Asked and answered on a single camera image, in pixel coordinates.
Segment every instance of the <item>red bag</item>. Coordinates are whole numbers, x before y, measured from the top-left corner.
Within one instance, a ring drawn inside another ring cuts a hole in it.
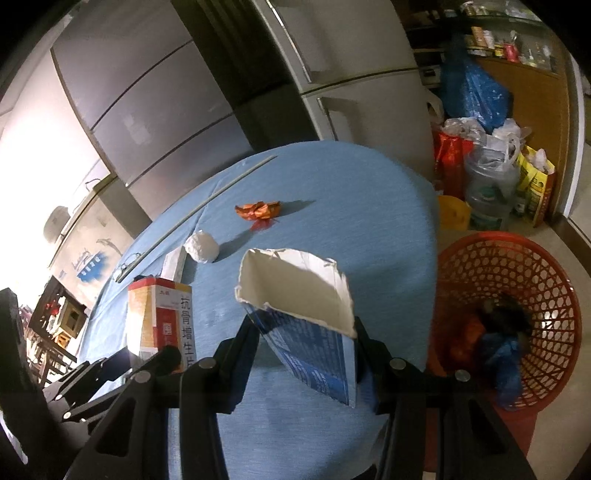
[[[435,175],[444,195],[464,199],[464,156],[472,151],[474,143],[461,137],[433,131],[435,147]]]

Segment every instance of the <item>plastic bottle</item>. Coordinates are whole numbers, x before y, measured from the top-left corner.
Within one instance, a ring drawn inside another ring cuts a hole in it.
[[[495,158],[500,152],[477,149],[466,157],[466,203],[472,207],[472,230],[507,230],[515,202],[519,169]]]

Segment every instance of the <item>white crumpled paper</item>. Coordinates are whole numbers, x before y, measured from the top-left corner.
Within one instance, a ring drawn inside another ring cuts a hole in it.
[[[220,253],[220,246],[209,233],[199,230],[187,238],[185,250],[198,263],[213,262]]]

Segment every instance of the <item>cardboard box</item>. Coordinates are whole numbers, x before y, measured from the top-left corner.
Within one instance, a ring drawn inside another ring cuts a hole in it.
[[[180,371],[197,361],[191,287],[164,278],[146,277],[128,287],[125,328],[130,352],[148,359],[165,345],[182,355]]]
[[[355,406],[353,301],[334,260],[289,248],[250,249],[236,299],[296,378]]]

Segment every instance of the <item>yellow bag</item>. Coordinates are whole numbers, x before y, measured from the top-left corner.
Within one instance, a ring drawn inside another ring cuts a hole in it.
[[[535,155],[536,150],[531,147],[525,147],[527,155]],[[516,160],[520,172],[519,183],[517,185],[517,202],[515,213],[531,223],[533,226],[539,226],[544,220],[544,215],[548,209],[550,195],[556,180],[556,168],[550,160],[546,160],[546,171],[535,168],[521,152]]]

